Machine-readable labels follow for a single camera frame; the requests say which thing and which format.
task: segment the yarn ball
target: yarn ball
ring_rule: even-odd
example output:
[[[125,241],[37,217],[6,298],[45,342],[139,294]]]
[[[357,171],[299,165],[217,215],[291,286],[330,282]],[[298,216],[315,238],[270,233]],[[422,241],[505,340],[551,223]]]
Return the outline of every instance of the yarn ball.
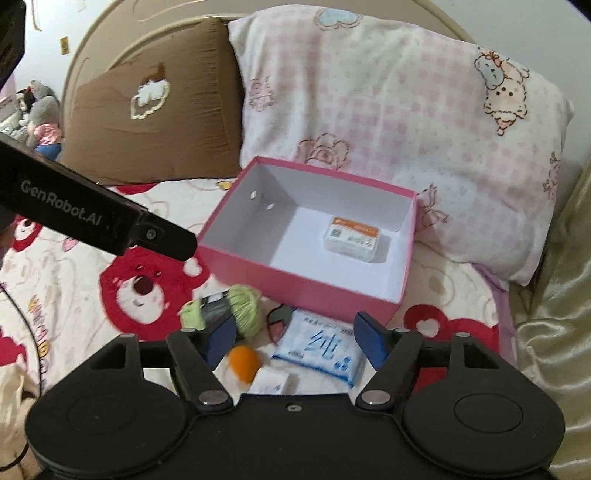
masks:
[[[256,372],[262,366],[254,349],[248,345],[238,345],[228,353],[228,365],[238,380],[251,384]]]
[[[234,318],[238,333],[250,340],[265,325],[259,312],[261,293],[248,285],[233,285],[225,294]],[[193,327],[203,330],[207,326],[201,316],[201,300],[192,300],[186,303],[178,313],[183,327]]]

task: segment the pillow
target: pillow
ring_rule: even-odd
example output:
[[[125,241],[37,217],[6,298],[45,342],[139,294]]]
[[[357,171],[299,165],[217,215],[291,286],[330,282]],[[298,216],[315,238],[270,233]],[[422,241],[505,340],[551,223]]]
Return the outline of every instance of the pillow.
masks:
[[[413,189],[418,240],[529,281],[573,114],[556,86],[494,51],[342,10],[274,7],[228,28],[242,167],[263,155]]]
[[[241,91],[226,26],[204,19],[78,88],[62,163],[109,185],[235,177]]]

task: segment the bear nose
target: bear nose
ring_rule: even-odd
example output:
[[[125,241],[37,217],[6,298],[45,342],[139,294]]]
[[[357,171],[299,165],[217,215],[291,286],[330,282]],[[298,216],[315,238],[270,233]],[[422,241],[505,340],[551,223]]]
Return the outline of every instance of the bear nose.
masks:
[[[145,275],[135,277],[134,290],[138,295],[147,295],[154,288],[154,282]]]

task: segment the white wall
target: white wall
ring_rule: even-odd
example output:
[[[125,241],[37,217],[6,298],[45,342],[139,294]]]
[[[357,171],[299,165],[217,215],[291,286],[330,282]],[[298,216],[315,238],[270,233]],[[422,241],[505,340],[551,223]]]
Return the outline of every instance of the white wall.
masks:
[[[77,11],[80,0],[33,1],[42,31],[33,30],[31,0],[26,0],[26,53],[15,72],[17,89],[38,79],[60,95],[76,47],[111,0],[85,0],[82,12]],[[566,0],[431,1],[478,44],[541,73],[574,103],[576,113],[568,130],[558,191],[561,206],[591,156],[591,25]],[[65,36],[70,41],[70,54],[62,56],[59,39]]]
[[[431,0],[474,41],[555,83],[574,104],[558,208],[591,156],[591,24],[566,0]]]
[[[79,12],[79,0],[25,0],[27,23],[25,56],[15,70],[17,89],[39,80],[61,96],[70,62],[92,22],[111,0],[85,0],[86,8]],[[31,1],[35,2],[35,17],[41,31],[33,29]],[[68,37],[70,53],[62,55],[60,38]]]

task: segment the white and blue package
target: white and blue package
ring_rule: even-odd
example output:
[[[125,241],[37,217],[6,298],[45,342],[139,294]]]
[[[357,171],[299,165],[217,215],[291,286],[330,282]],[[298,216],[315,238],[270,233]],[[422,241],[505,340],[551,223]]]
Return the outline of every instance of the white and blue package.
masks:
[[[355,385],[363,353],[353,325],[296,310],[279,340],[273,358],[313,368]]]

